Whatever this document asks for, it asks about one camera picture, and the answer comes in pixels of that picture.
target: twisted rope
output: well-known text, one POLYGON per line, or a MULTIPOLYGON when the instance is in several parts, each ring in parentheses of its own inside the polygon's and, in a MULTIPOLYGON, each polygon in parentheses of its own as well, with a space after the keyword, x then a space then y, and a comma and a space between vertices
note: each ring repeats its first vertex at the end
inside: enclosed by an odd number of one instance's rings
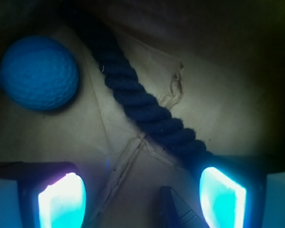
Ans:
POLYGON ((187 166, 211 155, 205 143, 195 139, 192 129, 184 128, 180 119, 173 118, 168 109, 159 106, 157 99, 146 92, 116 38, 104 23, 74 8, 68 1, 60 6, 60 14, 72 24, 92 51, 100 71, 105 75, 105 85, 113 90, 114 98, 123 106, 125 114, 143 132, 187 166))

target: navy rope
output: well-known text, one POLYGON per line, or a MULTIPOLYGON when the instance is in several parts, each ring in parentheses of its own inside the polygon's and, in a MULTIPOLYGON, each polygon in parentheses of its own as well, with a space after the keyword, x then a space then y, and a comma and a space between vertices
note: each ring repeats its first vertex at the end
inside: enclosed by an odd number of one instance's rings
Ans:
POLYGON ((105 75, 106 86, 113 90, 115 100, 143 132, 188 166, 211 155, 205 143, 195 139, 192 129, 184 128, 180 119, 172 118, 170 111, 159 106, 157 99, 145 91, 138 82, 136 71, 104 23, 74 8, 68 1, 60 6, 60 13, 92 51, 105 75))

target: glowing cyan light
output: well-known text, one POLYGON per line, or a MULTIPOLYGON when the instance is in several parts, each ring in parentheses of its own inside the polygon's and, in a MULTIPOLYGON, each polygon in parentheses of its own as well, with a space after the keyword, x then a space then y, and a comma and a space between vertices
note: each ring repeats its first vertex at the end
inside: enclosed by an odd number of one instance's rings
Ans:
POLYGON ((41 228, 79 228, 86 210, 86 188, 81 177, 66 174, 38 195, 41 228))
POLYGON ((199 199, 211 228, 241 228, 244 225, 246 188, 214 167, 200 178, 199 199))

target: dimpled ball surface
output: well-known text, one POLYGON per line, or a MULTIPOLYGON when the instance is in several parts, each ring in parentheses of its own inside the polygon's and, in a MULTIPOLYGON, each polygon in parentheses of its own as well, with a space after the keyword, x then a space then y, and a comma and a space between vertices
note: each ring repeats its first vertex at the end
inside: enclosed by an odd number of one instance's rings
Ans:
POLYGON ((60 43, 31 36, 14 43, 0 66, 0 87, 18 104, 52 110, 76 92, 78 69, 73 55, 60 43))

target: crumpled paper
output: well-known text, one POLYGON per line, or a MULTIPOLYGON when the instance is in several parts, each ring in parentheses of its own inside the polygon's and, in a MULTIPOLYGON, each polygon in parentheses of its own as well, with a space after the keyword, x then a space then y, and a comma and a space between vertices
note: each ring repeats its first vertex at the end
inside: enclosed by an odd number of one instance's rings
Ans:
MULTIPOLYGON (((99 212, 104 213, 123 181, 127 182, 133 166, 148 167, 151 160, 174 171, 175 160, 125 116, 105 86, 98 63, 71 28, 60 24, 40 34, 74 54, 80 72, 78 92, 65 107, 36 112, 14 103, 2 91, 0 161, 74 162, 85 180, 87 223, 91 224, 99 212), (142 153, 147 159, 140 158, 142 153)), ((182 63, 121 32, 116 37, 146 90, 162 106, 171 109, 177 104, 182 97, 182 63)), ((129 184, 142 182, 146 180, 137 178, 129 184)))

